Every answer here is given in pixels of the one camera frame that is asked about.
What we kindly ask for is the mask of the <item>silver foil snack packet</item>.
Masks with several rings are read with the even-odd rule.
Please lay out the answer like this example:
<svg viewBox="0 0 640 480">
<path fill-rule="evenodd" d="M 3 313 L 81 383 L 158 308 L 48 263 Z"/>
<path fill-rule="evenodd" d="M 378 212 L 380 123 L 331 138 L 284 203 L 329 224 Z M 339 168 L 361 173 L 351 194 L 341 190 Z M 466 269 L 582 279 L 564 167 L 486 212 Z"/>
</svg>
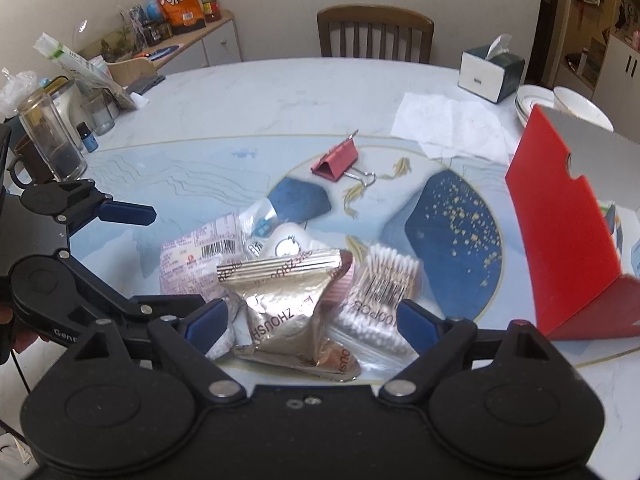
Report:
<svg viewBox="0 0 640 480">
<path fill-rule="evenodd" d="M 218 282 L 239 304 L 234 355 L 337 382 L 358 377 L 352 352 L 328 336 L 322 306 L 351 266 L 352 254 L 336 248 L 220 266 Z"/>
</svg>

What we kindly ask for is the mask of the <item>cotton swab pack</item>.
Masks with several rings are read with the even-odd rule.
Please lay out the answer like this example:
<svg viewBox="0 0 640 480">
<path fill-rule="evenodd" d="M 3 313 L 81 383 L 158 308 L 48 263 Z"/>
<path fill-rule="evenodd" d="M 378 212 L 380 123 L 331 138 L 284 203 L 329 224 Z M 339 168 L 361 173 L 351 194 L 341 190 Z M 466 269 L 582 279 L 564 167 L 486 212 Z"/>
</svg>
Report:
<svg viewBox="0 0 640 480">
<path fill-rule="evenodd" d="M 384 245 L 370 246 L 334 315 L 333 326 L 386 356 L 406 356 L 411 348 L 398 330 L 398 307 L 402 300 L 416 299 L 420 273 L 418 259 Z"/>
</svg>

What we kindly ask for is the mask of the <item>red cardboard box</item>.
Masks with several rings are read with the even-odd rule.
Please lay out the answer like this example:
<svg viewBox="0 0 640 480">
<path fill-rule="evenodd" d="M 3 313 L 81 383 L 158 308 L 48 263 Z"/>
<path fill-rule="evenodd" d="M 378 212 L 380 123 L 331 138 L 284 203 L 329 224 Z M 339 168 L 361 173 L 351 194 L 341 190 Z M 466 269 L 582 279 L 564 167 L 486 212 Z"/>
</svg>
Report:
<svg viewBox="0 0 640 480">
<path fill-rule="evenodd" d="M 538 330 L 555 340 L 638 336 L 638 143 L 535 106 L 506 184 Z"/>
</svg>

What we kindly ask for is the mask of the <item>white wall cabinet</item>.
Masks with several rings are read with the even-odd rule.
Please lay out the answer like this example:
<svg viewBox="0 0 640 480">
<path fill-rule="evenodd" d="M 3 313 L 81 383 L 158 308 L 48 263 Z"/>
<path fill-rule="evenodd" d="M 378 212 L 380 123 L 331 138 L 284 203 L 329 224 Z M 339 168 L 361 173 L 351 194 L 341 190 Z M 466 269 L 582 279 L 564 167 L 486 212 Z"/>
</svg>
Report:
<svg viewBox="0 0 640 480">
<path fill-rule="evenodd" d="M 540 82 L 577 91 L 639 140 L 639 0 L 541 0 L 549 45 Z"/>
</svg>

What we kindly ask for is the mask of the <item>clear barcode plastic bag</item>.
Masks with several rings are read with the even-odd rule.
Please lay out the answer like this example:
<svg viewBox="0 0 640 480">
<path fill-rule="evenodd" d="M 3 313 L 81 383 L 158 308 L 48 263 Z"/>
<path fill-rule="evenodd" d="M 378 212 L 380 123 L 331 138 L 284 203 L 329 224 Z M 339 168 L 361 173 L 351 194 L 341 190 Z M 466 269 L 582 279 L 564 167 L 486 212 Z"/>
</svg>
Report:
<svg viewBox="0 0 640 480">
<path fill-rule="evenodd" d="M 237 214 L 230 212 L 197 230 L 163 244 L 160 251 L 160 292 L 198 295 L 205 301 L 222 299 L 228 306 L 227 328 L 215 341 L 205 341 L 207 359 L 221 358 L 235 345 L 234 322 L 240 300 L 218 283 L 222 264 L 259 257 L 279 220 L 270 200 L 262 198 Z"/>
</svg>

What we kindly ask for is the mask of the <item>white green tall package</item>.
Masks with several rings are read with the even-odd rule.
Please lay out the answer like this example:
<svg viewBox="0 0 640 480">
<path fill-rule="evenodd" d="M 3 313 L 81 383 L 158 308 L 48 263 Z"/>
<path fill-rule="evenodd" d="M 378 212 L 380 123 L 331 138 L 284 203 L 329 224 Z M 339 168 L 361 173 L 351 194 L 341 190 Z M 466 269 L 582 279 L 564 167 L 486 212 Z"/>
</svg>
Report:
<svg viewBox="0 0 640 480">
<path fill-rule="evenodd" d="M 136 102 L 120 84 L 81 55 L 70 50 L 65 44 L 45 32 L 34 43 L 34 49 L 49 61 L 58 64 L 76 79 L 81 80 L 86 86 L 110 92 L 118 105 L 124 110 L 135 110 L 137 108 Z"/>
</svg>

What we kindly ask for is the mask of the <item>dark brown mug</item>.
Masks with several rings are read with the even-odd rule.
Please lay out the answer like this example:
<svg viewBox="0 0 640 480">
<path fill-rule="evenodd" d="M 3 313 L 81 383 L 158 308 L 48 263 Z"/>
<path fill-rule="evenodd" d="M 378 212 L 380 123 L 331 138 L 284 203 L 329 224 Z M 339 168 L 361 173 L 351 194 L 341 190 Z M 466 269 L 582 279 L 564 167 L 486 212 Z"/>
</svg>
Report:
<svg viewBox="0 0 640 480">
<path fill-rule="evenodd" d="M 18 176 L 20 169 L 28 175 L 27 182 L 23 182 Z M 54 180 L 50 168 L 27 134 L 15 145 L 14 159 L 9 164 L 8 173 L 13 183 L 22 190 L 34 184 L 46 184 Z"/>
</svg>

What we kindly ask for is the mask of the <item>pink ribbed tray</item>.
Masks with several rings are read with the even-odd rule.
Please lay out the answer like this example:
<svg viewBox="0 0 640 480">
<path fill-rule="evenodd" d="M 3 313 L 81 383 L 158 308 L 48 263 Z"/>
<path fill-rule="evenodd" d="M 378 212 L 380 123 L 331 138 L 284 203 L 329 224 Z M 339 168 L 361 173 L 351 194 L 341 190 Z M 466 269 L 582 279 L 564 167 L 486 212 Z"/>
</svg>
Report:
<svg viewBox="0 0 640 480">
<path fill-rule="evenodd" d="M 352 280 L 354 279 L 356 270 L 356 262 L 352 260 L 348 269 L 342 276 L 336 278 L 324 292 L 321 303 L 328 308 L 338 307 L 348 295 L 352 288 Z"/>
</svg>

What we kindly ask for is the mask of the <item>orange snack bag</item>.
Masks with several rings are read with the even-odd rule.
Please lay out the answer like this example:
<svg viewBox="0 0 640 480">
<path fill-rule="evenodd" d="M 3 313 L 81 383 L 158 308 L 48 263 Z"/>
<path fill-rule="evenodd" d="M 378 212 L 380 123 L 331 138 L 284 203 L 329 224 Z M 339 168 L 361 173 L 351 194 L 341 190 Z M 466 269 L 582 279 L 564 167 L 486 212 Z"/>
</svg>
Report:
<svg viewBox="0 0 640 480">
<path fill-rule="evenodd" d="M 174 35 L 186 34 L 206 26 L 200 0 L 156 0 L 160 12 Z"/>
</svg>

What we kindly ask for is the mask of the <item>small blue dropper bottle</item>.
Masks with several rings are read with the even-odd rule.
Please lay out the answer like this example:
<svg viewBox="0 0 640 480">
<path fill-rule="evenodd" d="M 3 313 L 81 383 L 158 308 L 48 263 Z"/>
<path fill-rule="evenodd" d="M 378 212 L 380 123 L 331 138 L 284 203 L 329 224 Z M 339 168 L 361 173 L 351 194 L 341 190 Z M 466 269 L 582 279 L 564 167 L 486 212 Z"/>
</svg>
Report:
<svg viewBox="0 0 640 480">
<path fill-rule="evenodd" d="M 92 130 L 85 122 L 80 122 L 79 124 L 77 124 L 76 130 L 78 136 L 80 136 L 82 144 L 84 144 L 84 147 L 88 153 L 93 153 L 98 149 L 98 141 L 96 140 L 96 137 L 94 136 Z"/>
</svg>

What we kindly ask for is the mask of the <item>pink binder clip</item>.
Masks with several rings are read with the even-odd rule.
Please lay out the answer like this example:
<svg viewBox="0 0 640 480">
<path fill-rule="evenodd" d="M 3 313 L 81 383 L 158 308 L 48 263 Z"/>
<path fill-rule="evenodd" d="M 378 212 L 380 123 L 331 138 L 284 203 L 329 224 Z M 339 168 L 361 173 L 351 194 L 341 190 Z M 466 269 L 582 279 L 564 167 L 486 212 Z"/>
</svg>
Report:
<svg viewBox="0 0 640 480">
<path fill-rule="evenodd" d="M 335 144 L 329 151 L 325 152 L 311 167 L 310 171 L 317 177 L 337 182 L 342 177 L 355 180 L 368 188 L 378 176 L 374 172 L 363 171 L 356 167 L 359 152 L 355 143 L 355 130 L 345 140 Z"/>
</svg>

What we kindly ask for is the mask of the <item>white green tissue box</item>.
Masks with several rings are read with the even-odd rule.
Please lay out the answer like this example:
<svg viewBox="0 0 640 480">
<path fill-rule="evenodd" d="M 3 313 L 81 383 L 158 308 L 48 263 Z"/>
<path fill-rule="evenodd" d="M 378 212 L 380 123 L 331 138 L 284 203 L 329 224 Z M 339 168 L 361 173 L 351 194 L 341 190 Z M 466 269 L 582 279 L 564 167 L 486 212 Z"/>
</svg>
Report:
<svg viewBox="0 0 640 480">
<path fill-rule="evenodd" d="M 462 53 L 458 86 L 498 104 L 520 85 L 525 60 L 510 51 L 512 36 L 502 34 L 491 44 Z"/>
</svg>

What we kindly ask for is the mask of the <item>glass jar with dark contents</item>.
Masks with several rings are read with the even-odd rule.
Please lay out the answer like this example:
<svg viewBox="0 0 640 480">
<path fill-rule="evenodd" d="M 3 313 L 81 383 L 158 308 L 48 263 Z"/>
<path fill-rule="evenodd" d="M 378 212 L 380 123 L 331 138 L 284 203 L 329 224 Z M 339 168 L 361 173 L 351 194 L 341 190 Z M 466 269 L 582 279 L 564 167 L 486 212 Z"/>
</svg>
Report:
<svg viewBox="0 0 640 480">
<path fill-rule="evenodd" d="M 36 90 L 20 103 L 17 110 L 29 139 L 55 179 L 79 179 L 87 170 L 87 162 L 47 92 Z"/>
</svg>

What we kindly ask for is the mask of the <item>white paper napkin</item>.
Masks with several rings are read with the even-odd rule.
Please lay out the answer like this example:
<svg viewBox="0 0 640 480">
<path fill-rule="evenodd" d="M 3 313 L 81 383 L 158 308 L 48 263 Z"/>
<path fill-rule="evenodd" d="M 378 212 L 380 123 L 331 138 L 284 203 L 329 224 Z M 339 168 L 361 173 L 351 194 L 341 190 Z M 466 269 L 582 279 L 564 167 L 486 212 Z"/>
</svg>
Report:
<svg viewBox="0 0 640 480">
<path fill-rule="evenodd" d="M 431 159 L 479 158 L 506 166 L 516 140 L 486 105 L 442 94 L 406 93 L 390 135 L 414 141 Z"/>
</svg>

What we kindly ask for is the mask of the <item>white wooden sideboard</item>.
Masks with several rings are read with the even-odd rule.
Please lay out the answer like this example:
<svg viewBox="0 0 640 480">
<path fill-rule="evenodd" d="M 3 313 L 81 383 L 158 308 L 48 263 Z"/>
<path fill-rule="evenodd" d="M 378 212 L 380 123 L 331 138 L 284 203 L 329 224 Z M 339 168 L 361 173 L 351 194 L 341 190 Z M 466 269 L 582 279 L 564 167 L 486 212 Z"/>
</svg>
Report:
<svg viewBox="0 0 640 480">
<path fill-rule="evenodd" d="M 221 11 L 221 19 L 204 28 L 175 35 L 134 56 L 107 63 L 105 67 L 118 82 L 128 84 L 137 77 L 199 70 L 243 61 L 235 17 Z"/>
</svg>

